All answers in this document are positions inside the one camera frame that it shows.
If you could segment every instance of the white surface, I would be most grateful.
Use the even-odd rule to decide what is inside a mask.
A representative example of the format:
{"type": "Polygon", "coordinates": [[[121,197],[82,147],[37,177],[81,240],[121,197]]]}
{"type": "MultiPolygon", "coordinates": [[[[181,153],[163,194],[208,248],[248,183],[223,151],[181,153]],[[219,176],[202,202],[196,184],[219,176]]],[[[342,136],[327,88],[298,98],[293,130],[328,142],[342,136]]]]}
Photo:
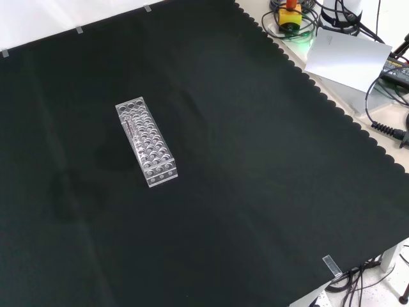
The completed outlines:
{"type": "Polygon", "coordinates": [[[306,296],[300,298],[296,302],[290,304],[289,307],[308,307],[320,294],[325,290],[325,288],[330,284],[329,281],[325,285],[322,285],[320,288],[312,291],[311,293],[307,294],[306,296]]]}
{"type": "Polygon", "coordinates": [[[388,273],[394,267],[396,260],[399,258],[399,254],[403,249],[403,245],[403,242],[401,242],[384,252],[381,263],[381,270],[384,273],[388,273]]]}
{"type": "Polygon", "coordinates": [[[391,46],[320,29],[305,71],[366,93],[379,76],[391,46]]]}
{"type": "Polygon", "coordinates": [[[161,0],[0,0],[0,50],[161,0]]]}

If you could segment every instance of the table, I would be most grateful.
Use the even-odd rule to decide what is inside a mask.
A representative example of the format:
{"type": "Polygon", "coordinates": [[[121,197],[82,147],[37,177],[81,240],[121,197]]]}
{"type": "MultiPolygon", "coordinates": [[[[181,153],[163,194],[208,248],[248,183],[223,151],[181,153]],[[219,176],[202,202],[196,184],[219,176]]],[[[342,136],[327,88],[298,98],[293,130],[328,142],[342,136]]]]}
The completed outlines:
{"type": "MultiPolygon", "coordinates": [[[[268,1],[265,0],[236,0],[236,2],[240,5],[241,8],[244,9],[246,13],[248,13],[252,18],[255,19],[256,22],[261,24],[261,16],[270,10],[268,6],[268,1]]],[[[362,7],[366,9],[363,23],[372,28],[374,23],[374,18],[372,16],[376,16],[376,10],[374,10],[374,5],[376,1],[363,1],[362,7]]],[[[400,27],[397,31],[394,31],[394,28],[391,27],[390,22],[386,22],[386,20],[390,19],[394,11],[390,10],[389,8],[385,7],[388,4],[384,4],[383,8],[380,13],[380,36],[385,38],[387,44],[393,46],[393,50],[397,48],[405,37],[405,31],[407,31],[406,27],[400,27]]],[[[280,48],[282,48],[285,53],[289,56],[289,59],[292,60],[296,66],[300,68],[305,68],[305,62],[307,60],[306,54],[307,50],[305,46],[300,46],[300,44],[293,43],[293,42],[282,42],[280,40],[274,40],[275,43],[278,43],[280,48]]],[[[342,84],[337,84],[334,81],[325,79],[324,81],[317,75],[309,74],[310,78],[313,79],[316,84],[321,88],[321,91],[328,95],[333,101],[337,103],[337,106],[342,108],[344,112],[353,117],[353,120],[359,124],[361,124],[362,128],[367,130],[368,133],[371,135],[372,138],[377,140],[378,144],[382,146],[387,154],[393,156],[396,163],[401,164],[405,167],[406,172],[409,172],[409,160],[408,160],[408,150],[398,149],[399,143],[395,142],[394,139],[389,139],[385,137],[384,134],[377,133],[373,129],[370,128],[370,121],[365,116],[359,116],[356,114],[354,110],[348,107],[348,103],[342,98],[342,96],[337,95],[337,93],[344,93],[344,98],[348,99],[355,98],[354,95],[358,95],[357,99],[362,100],[362,93],[351,89],[347,86],[343,86],[342,84]]],[[[371,98],[376,101],[378,99],[378,103],[382,105],[384,101],[384,96],[373,91],[371,94],[371,98]]],[[[375,112],[375,116],[379,122],[387,123],[392,127],[406,130],[405,127],[405,119],[406,119],[407,110],[399,105],[391,104],[387,107],[383,107],[379,110],[379,112],[375,112]]],[[[382,270],[384,272],[388,272],[392,269],[396,257],[399,256],[400,251],[403,248],[403,244],[400,243],[396,246],[391,247],[389,250],[385,252],[384,259],[382,262],[382,270]]],[[[308,306],[318,295],[324,291],[324,289],[328,286],[329,282],[321,286],[320,288],[316,289],[314,292],[307,294],[305,297],[301,298],[299,301],[294,302],[290,305],[290,307],[305,307],[308,306]]]]}
{"type": "Polygon", "coordinates": [[[232,1],[83,30],[0,61],[5,305],[284,306],[331,279],[324,256],[405,238],[403,170],[232,1]],[[114,107],[140,96],[178,166],[158,189],[114,107]]]}

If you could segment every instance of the black fabric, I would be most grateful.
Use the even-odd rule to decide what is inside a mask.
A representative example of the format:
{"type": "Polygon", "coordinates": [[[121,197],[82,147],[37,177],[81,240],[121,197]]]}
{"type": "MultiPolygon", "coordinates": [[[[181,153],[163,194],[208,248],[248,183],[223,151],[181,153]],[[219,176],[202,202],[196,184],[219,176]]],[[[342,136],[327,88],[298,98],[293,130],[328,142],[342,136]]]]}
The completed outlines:
{"type": "Polygon", "coordinates": [[[408,177],[232,1],[0,61],[1,306],[286,306],[409,237],[408,177]],[[179,177],[148,188],[115,105],[179,177]]]}

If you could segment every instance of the black cable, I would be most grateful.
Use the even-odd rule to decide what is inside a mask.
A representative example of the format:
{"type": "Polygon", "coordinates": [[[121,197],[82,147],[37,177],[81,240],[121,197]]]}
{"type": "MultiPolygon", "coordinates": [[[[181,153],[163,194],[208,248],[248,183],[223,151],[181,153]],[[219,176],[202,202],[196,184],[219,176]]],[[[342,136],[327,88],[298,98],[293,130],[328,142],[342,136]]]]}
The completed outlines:
{"type": "Polygon", "coordinates": [[[406,260],[406,259],[404,258],[404,256],[402,256],[402,254],[399,254],[399,256],[402,258],[403,261],[405,261],[406,264],[409,264],[409,261],[406,260]]]}
{"type": "MultiPolygon", "coordinates": [[[[379,257],[378,260],[371,259],[368,262],[365,262],[362,266],[362,270],[366,270],[366,269],[372,269],[374,267],[377,267],[381,264],[382,261],[382,256],[381,255],[379,257]]],[[[359,268],[356,269],[352,269],[346,273],[344,273],[343,275],[341,275],[339,278],[337,278],[336,280],[334,280],[333,282],[330,283],[330,285],[325,289],[325,291],[330,292],[330,293],[340,293],[340,292],[344,292],[345,290],[347,290],[349,287],[351,287],[351,285],[353,284],[352,280],[353,280],[353,276],[358,273],[360,271],[359,268]],[[342,280],[345,280],[348,278],[348,281],[346,282],[345,285],[341,286],[341,287],[335,287],[333,285],[335,285],[336,283],[340,283],[342,280]]]]}
{"type": "Polygon", "coordinates": [[[364,270],[362,269],[362,267],[361,267],[361,279],[360,279],[360,297],[359,297],[359,307],[361,307],[361,304],[362,304],[362,296],[364,295],[364,289],[362,289],[362,288],[364,288],[364,277],[363,277],[363,275],[364,275],[364,270]]]}
{"type": "Polygon", "coordinates": [[[400,99],[403,100],[404,104],[406,106],[409,106],[409,102],[404,98],[404,96],[402,96],[402,94],[399,92],[399,89],[397,88],[397,85],[395,85],[395,93],[397,96],[399,96],[400,99]]]}
{"type": "MultiPolygon", "coordinates": [[[[409,248],[409,245],[404,245],[403,246],[404,248],[409,248]]],[[[405,263],[407,264],[407,265],[409,265],[409,261],[408,260],[406,260],[406,258],[404,257],[404,256],[402,256],[402,254],[399,254],[399,256],[402,258],[402,260],[403,261],[405,261],[405,263]]]]}
{"type": "Polygon", "coordinates": [[[376,14],[376,32],[375,34],[378,35],[378,23],[379,23],[379,12],[381,10],[381,0],[378,3],[378,13],[376,14]]]}
{"type": "Polygon", "coordinates": [[[360,290],[363,290],[363,289],[367,289],[367,288],[371,288],[371,287],[373,287],[373,286],[376,286],[376,285],[379,284],[381,281],[383,281],[386,277],[388,277],[389,275],[392,274],[392,272],[393,272],[394,269],[395,269],[395,266],[396,266],[396,264],[394,265],[393,269],[392,269],[387,275],[385,275],[381,280],[377,281],[377,282],[374,283],[373,285],[366,286],[366,287],[363,287],[363,288],[359,288],[359,289],[356,289],[355,291],[360,291],[360,290]]]}
{"type": "MultiPolygon", "coordinates": [[[[399,57],[404,59],[405,61],[408,61],[408,59],[406,59],[404,56],[399,56],[399,57]]],[[[366,112],[366,115],[368,116],[369,120],[371,121],[371,123],[376,123],[376,122],[371,118],[371,116],[369,115],[369,112],[368,112],[368,96],[369,96],[369,92],[371,91],[372,87],[378,82],[378,80],[381,78],[381,76],[383,76],[384,74],[388,74],[389,72],[393,72],[394,70],[404,69],[404,68],[406,68],[406,67],[391,68],[390,70],[387,70],[386,72],[381,73],[380,76],[378,78],[376,78],[375,81],[373,81],[372,84],[370,85],[370,87],[369,87],[369,89],[368,89],[368,91],[366,92],[366,95],[365,95],[365,112],[366,112]]]]}
{"type": "Polygon", "coordinates": [[[270,35],[270,36],[273,37],[273,38],[278,38],[278,39],[281,39],[281,40],[288,40],[288,39],[297,38],[297,37],[309,36],[309,35],[311,35],[312,33],[314,33],[314,31],[315,31],[315,29],[316,29],[316,27],[317,27],[317,25],[318,25],[318,18],[319,18],[319,17],[318,17],[318,14],[317,14],[314,10],[309,9],[309,8],[307,8],[307,10],[309,10],[309,12],[310,12],[311,15],[313,16],[313,19],[314,19],[314,20],[312,20],[309,16],[307,16],[306,14],[304,14],[304,13],[298,11],[298,10],[294,10],[294,9],[291,9],[291,8],[286,8],[286,7],[285,7],[285,4],[281,4],[280,6],[278,6],[278,7],[276,8],[276,10],[267,12],[267,13],[265,13],[265,14],[261,17],[261,26],[263,27],[264,31],[265,31],[268,35],[270,35]],[[297,12],[297,13],[301,14],[301,16],[302,16],[304,19],[307,19],[310,23],[309,23],[308,25],[302,27],[301,29],[299,29],[297,32],[290,31],[290,30],[288,30],[288,29],[282,27],[282,26],[279,24],[279,21],[278,21],[278,19],[277,19],[277,13],[278,13],[279,10],[287,10],[287,11],[290,11],[290,12],[297,12]],[[265,26],[265,23],[264,23],[264,19],[265,19],[265,17],[266,17],[267,15],[270,15],[270,14],[273,14],[274,20],[275,20],[275,22],[277,23],[278,27],[279,27],[281,30],[283,30],[284,32],[286,32],[287,34],[285,34],[285,35],[283,35],[283,36],[278,36],[278,35],[272,33],[271,31],[267,30],[267,28],[266,28],[266,26],[265,26]],[[310,26],[313,26],[313,28],[312,28],[311,30],[308,30],[308,31],[299,33],[299,31],[301,31],[301,30],[303,30],[303,29],[306,29],[306,28],[308,28],[308,27],[310,27],[310,26]]]}

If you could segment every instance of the white table surface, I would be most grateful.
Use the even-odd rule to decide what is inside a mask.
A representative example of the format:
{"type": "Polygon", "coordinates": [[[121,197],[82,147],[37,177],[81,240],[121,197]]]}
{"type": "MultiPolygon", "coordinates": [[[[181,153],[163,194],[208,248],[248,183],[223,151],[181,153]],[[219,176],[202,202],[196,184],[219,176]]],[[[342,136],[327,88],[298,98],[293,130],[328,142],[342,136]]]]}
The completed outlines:
{"type": "MultiPolygon", "coordinates": [[[[377,3],[378,1],[375,0],[363,0],[362,8],[364,9],[364,16],[371,16],[372,13],[375,16],[376,20],[376,8],[374,9],[374,5],[366,5],[365,3],[368,1],[372,1],[372,3],[377,3]]],[[[269,0],[236,0],[236,2],[240,5],[241,8],[244,9],[245,13],[248,13],[252,18],[255,19],[261,25],[261,16],[270,11],[268,6],[269,0]]],[[[388,1],[390,3],[401,2],[401,6],[404,5],[408,6],[408,0],[397,0],[397,1],[388,1]]],[[[404,10],[401,13],[392,12],[392,8],[383,5],[380,14],[380,21],[379,21],[379,35],[380,37],[385,40],[386,43],[391,44],[394,48],[399,46],[403,43],[403,38],[409,33],[409,26],[403,26],[399,31],[396,31],[396,23],[394,24],[393,20],[400,20],[401,22],[407,22],[404,16],[404,10]]],[[[371,18],[368,17],[367,26],[371,29],[374,29],[372,23],[370,22],[371,18]]],[[[296,66],[300,67],[301,69],[305,68],[305,62],[303,62],[300,57],[298,57],[292,50],[290,50],[284,43],[280,40],[274,40],[275,43],[278,43],[280,48],[284,50],[284,52],[289,56],[289,59],[292,60],[296,66]]],[[[354,122],[360,124],[362,129],[368,131],[369,135],[377,140],[378,146],[381,146],[385,149],[386,154],[392,156],[396,163],[402,165],[405,168],[405,171],[409,173],[409,150],[406,148],[399,149],[400,142],[396,139],[386,136],[381,132],[378,132],[371,128],[371,122],[365,116],[355,116],[355,112],[348,107],[348,103],[337,95],[336,91],[333,88],[325,84],[318,76],[311,75],[311,79],[316,81],[316,85],[321,88],[321,91],[328,96],[328,99],[333,100],[337,107],[340,107],[344,110],[344,112],[350,115],[353,118],[354,122]]],[[[374,120],[383,123],[385,125],[394,127],[395,129],[402,129],[406,130],[405,127],[405,120],[406,116],[409,113],[409,108],[405,108],[400,106],[399,104],[390,104],[387,107],[383,107],[371,114],[374,120]]]]}
{"type": "Polygon", "coordinates": [[[161,0],[0,0],[0,50],[161,0]]]}

